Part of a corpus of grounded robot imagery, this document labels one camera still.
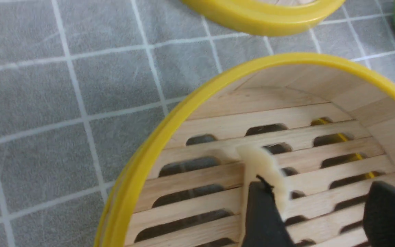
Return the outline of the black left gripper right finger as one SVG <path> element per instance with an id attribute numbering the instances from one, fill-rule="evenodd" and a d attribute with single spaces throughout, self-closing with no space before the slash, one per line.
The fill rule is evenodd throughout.
<path id="1" fill-rule="evenodd" d="M 364 206 L 362 226 L 372 247 L 395 247 L 395 187 L 372 183 Z"/>

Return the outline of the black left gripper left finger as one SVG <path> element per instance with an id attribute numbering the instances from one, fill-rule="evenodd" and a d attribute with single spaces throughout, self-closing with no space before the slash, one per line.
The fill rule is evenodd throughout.
<path id="1" fill-rule="evenodd" d="M 276 207 L 273 189 L 264 178 L 257 175 L 258 181 L 248 186 L 246 222 L 242 247 L 295 247 L 286 230 L 285 223 Z"/>

